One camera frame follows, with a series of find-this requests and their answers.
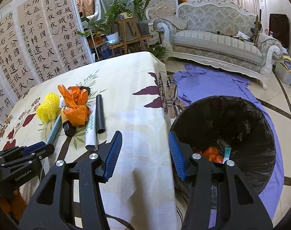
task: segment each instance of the storage box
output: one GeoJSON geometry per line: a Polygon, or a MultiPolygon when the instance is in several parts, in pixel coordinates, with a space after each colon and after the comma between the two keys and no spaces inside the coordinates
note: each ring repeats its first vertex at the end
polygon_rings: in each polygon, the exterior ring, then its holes
{"type": "Polygon", "coordinates": [[[285,84],[291,85],[291,73],[278,62],[275,66],[275,72],[281,81],[283,81],[285,84]]]}

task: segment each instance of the striped seat cushion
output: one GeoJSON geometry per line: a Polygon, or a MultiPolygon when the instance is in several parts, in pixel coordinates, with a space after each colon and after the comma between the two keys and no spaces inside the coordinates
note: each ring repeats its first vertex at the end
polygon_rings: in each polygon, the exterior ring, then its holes
{"type": "Polygon", "coordinates": [[[175,45],[194,47],[215,53],[222,53],[260,65],[263,56],[258,48],[238,39],[205,31],[183,30],[173,38],[175,45]]]}

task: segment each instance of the floral tablecloth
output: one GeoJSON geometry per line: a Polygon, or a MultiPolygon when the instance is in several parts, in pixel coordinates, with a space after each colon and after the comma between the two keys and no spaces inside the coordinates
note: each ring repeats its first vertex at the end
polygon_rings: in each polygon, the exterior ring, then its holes
{"type": "MultiPolygon", "coordinates": [[[[133,53],[100,61],[64,73],[30,89],[15,105],[0,132],[0,150],[29,146],[47,138],[54,120],[43,124],[35,110],[49,92],[59,94],[57,85],[80,85],[91,89],[88,105],[102,94],[106,132],[99,144],[110,142],[116,130],[123,134],[123,145],[113,177],[100,184],[110,228],[178,229],[167,133],[170,118],[164,95],[166,68],[149,52],[133,53]]],[[[74,137],[59,130],[53,142],[55,152],[43,163],[48,172],[57,160],[67,163],[87,156],[85,127],[74,137]]],[[[28,202],[39,185],[35,177],[21,187],[28,202]]],[[[74,183],[74,201],[79,203],[78,181],[74,183]]],[[[77,225],[81,224],[79,215],[77,225]]]]}

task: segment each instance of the sofa armrest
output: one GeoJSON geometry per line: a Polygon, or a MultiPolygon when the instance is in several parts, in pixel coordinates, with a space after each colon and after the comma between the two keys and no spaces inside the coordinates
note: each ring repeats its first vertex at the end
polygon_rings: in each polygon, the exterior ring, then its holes
{"type": "Polygon", "coordinates": [[[268,76],[272,71],[272,62],[283,61],[282,44],[277,39],[260,33],[256,46],[263,55],[260,73],[268,76]]]}
{"type": "Polygon", "coordinates": [[[154,30],[156,32],[163,33],[162,45],[166,48],[167,51],[173,51],[173,37],[177,32],[181,31],[181,29],[185,29],[186,27],[187,22],[176,16],[157,18],[153,23],[154,30]]]}

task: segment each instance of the maroon leaf print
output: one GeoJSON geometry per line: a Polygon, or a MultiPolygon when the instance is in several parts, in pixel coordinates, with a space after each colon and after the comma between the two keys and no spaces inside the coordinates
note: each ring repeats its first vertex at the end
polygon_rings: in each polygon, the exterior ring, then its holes
{"type": "Polygon", "coordinates": [[[24,121],[24,123],[23,123],[23,127],[25,127],[27,124],[29,124],[30,121],[33,119],[34,116],[35,116],[35,114],[28,115],[28,116],[25,118],[25,121],[24,121]]]}
{"type": "Polygon", "coordinates": [[[12,139],[14,134],[14,129],[8,134],[8,139],[12,139]]]}
{"type": "Polygon", "coordinates": [[[145,94],[160,95],[158,86],[155,85],[148,86],[146,88],[143,88],[139,92],[134,93],[133,95],[145,95],[145,94]]]}
{"type": "Polygon", "coordinates": [[[158,86],[156,73],[148,73],[148,74],[151,75],[153,78],[155,78],[155,84],[158,86]]]}
{"type": "Polygon", "coordinates": [[[13,141],[10,143],[9,141],[5,144],[4,149],[3,150],[8,150],[10,148],[15,147],[15,139],[13,139],[13,141]]]}
{"type": "Polygon", "coordinates": [[[163,104],[161,102],[161,98],[158,97],[156,99],[153,100],[153,102],[148,103],[147,105],[145,105],[144,107],[151,107],[151,108],[162,108],[163,104]]]}

